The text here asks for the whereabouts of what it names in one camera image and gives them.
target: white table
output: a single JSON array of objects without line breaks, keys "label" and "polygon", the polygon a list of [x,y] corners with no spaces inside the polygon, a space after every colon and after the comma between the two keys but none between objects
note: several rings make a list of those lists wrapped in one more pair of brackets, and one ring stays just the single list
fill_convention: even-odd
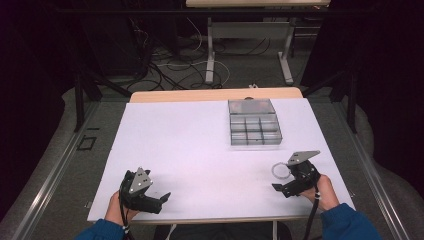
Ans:
[{"label": "white table", "polygon": [[[326,6],[331,0],[187,0],[187,7],[227,8],[227,7],[299,7]],[[282,52],[278,52],[284,80],[287,85],[294,81],[287,62],[296,19],[290,22],[213,22],[208,18],[208,63],[205,82],[213,82],[215,52],[214,38],[274,38],[285,39]]]},{"label": "white table", "polygon": [[[278,91],[288,91],[291,98],[276,98]],[[281,145],[262,150],[230,146],[228,105],[222,99],[231,92],[238,99],[274,97],[271,101],[283,135]],[[185,93],[191,97],[200,94],[199,100],[203,101],[188,101]],[[135,222],[211,223],[306,217],[312,204],[306,198],[285,198],[276,192],[272,183],[285,184],[293,178],[278,180],[271,167],[287,162],[295,151],[308,150],[321,151],[310,161],[330,176],[340,201],[354,207],[308,100],[297,98],[296,93],[300,94],[290,88],[134,96],[126,106],[88,221],[104,217],[110,196],[119,188],[125,172],[135,172],[140,166],[151,170],[154,183],[146,193],[148,196],[172,194],[160,214],[142,213],[135,217]],[[171,94],[174,98],[153,102],[149,98],[152,94]]]}]

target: metal frame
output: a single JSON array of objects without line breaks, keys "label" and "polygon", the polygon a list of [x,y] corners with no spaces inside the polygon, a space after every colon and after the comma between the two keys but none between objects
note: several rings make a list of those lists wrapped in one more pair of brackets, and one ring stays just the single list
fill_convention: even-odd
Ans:
[{"label": "metal frame", "polygon": [[383,187],[380,175],[378,174],[374,163],[372,162],[370,156],[366,153],[358,135],[354,134],[351,131],[350,126],[344,121],[346,119],[344,116],[346,111],[344,110],[342,103],[333,103],[333,106],[338,117],[342,120],[341,122],[343,123],[343,127],[346,130],[346,133],[350,137],[357,153],[359,154],[359,165],[361,166],[362,172],[368,181],[368,185],[370,186],[371,191],[373,192],[374,197],[380,206],[380,210],[386,219],[387,225],[389,226],[393,237],[398,240],[410,239],[405,227],[399,219],[396,210],[393,207],[393,203],[390,200],[389,195]]}]

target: blue sleeve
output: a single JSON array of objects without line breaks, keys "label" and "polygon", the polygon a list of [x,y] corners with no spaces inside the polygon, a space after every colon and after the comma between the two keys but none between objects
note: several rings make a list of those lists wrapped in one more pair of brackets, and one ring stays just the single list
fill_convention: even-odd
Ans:
[{"label": "blue sleeve", "polygon": [[381,239],[368,218],[346,203],[321,213],[323,239]]},{"label": "blue sleeve", "polygon": [[82,231],[75,240],[121,240],[124,237],[122,226],[99,219],[93,226]]}]

